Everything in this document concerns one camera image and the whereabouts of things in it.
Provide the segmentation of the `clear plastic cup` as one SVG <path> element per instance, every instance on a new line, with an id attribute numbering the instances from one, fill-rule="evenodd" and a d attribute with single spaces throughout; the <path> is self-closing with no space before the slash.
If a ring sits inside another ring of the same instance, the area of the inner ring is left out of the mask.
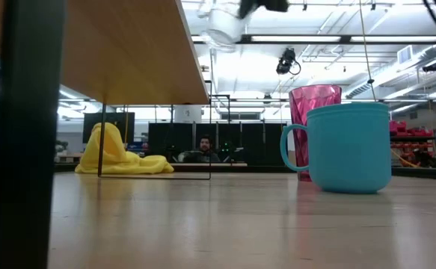
<path id="1" fill-rule="evenodd" d="M 206 20 L 200 35 L 209 48 L 234 52 L 245 32 L 247 20 L 239 18 L 239 6 L 225 0 L 203 0 L 197 16 Z"/>

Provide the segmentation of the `person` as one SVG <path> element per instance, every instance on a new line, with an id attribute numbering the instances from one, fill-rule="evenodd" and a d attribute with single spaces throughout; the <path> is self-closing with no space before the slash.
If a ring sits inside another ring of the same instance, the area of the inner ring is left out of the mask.
<path id="1" fill-rule="evenodd" d="M 219 163 L 221 160 L 212 151 L 212 140 L 210 136 L 204 135 L 200 139 L 197 149 L 185 151 L 179 154 L 179 161 L 183 163 Z"/>

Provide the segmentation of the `black partition wall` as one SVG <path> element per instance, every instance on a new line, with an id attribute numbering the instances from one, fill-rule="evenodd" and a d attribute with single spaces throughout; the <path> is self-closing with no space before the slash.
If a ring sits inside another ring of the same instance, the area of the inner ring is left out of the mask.
<path id="1" fill-rule="evenodd" d="M 212 151 L 221 160 L 218 164 L 282 167 L 282 128 L 279 123 L 151 123 L 149 153 L 163 155 L 171 163 L 183 163 L 179 154 L 197 149 L 202 136 L 208 135 Z"/>

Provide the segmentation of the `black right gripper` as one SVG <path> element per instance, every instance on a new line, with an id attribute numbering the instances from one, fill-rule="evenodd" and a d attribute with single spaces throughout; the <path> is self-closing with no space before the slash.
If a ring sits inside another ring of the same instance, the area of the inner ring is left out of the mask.
<path id="1" fill-rule="evenodd" d="M 266 10 L 275 12 L 287 12 L 289 9 L 288 0 L 240 0 L 239 18 L 244 19 L 257 8 L 257 5 L 264 6 Z"/>

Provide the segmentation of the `rack with red bins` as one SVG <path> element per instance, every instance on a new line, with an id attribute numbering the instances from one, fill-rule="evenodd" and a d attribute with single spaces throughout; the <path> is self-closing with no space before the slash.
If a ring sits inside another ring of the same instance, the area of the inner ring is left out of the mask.
<path id="1" fill-rule="evenodd" d="M 432 167 L 435 135 L 426 127 L 409 128 L 405 121 L 390 121 L 390 153 L 393 167 Z"/>

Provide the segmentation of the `white square column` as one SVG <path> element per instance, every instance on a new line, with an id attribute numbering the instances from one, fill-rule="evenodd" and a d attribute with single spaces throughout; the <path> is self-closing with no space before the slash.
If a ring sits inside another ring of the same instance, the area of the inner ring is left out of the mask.
<path id="1" fill-rule="evenodd" d="M 174 106 L 174 122 L 176 123 L 201 123 L 202 107 L 200 105 Z"/>

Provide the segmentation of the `yellow cloth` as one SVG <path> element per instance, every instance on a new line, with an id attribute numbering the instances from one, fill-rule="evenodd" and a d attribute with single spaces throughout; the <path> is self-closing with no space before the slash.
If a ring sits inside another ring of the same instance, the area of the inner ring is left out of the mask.
<path id="1" fill-rule="evenodd" d="M 75 168 L 76 173 L 98 173 L 100 154 L 101 124 L 93 128 L 90 139 Z M 158 174 L 172 173 L 174 168 L 162 155 L 139 155 L 126 151 L 119 129 L 111 124 L 105 124 L 104 144 L 102 147 L 102 173 L 104 174 Z"/>

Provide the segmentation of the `white air vent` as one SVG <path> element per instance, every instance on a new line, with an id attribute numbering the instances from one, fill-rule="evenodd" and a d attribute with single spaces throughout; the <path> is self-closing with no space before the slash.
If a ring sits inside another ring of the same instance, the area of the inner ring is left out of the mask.
<path id="1" fill-rule="evenodd" d="M 397 52 L 397 61 L 399 64 L 406 64 L 412 61 L 413 56 L 413 46 L 408 45 Z"/>

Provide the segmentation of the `black monitor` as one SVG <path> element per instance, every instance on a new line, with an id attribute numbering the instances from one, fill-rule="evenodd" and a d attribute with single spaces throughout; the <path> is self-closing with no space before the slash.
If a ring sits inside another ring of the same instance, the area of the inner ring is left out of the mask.
<path id="1" fill-rule="evenodd" d="M 131 143 L 135 134 L 135 114 L 129 113 L 105 113 L 105 121 L 114 124 L 120 131 L 124 143 Z M 102 113 L 84 114 L 82 142 L 87 143 L 93 127 L 102 122 Z"/>

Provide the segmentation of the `wooden shelf with black legs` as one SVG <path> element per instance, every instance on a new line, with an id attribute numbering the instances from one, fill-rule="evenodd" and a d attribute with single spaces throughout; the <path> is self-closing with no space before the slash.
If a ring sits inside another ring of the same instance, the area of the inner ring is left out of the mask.
<path id="1" fill-rule="evenodd" d="M 180 0 L 0 0 L 0 269 L 46 269 L 59 90 L 203 105 Z"/>

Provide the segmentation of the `black table border rail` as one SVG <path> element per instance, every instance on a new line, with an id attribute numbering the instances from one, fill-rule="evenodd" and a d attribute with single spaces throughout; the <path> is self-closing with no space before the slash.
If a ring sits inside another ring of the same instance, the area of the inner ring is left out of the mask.
<path id="1" fill-rule="evenodd" d="M 285 166 L 247 166 L 246 164 L 227 163 L 198 163 L 198 164 L 172 164 L 178 173 L 293 173 Z M 391 167 L 393 176 L 436 179 L 436 168 Z"/>

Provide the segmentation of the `teal plastic mug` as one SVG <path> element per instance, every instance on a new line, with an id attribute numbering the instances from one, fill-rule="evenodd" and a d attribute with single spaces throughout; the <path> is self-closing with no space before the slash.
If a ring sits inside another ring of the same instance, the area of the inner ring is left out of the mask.
<path id="1" fill-rule="evenodd" d="M 287 136 L 307 133 L 308 165 L 297 167 L 287 155 Z M 307 112 L 307 125 L 292 124 L 280 136 L 283 163 L 308 171 L 323 191 L 373 194 L 392 177 L 388 106 L 380 102 L 329 105 Z"/>

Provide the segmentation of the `pink faceted plastic tumbler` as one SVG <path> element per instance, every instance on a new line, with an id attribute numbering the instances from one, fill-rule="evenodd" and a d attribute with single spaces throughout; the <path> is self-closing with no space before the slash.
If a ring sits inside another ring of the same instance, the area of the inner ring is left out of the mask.
<path id="1" fill-rule="evenodd" d="M 315 108 L 341 103 L 342 88 L 333 84 L 316 84 L 295 88 L 289 92 L 292 124 L 307 125 L 307 113 Z M 293 131 L 295 160 L 298 167 L 308 165 L 307 133 L 300 129 Z"/>

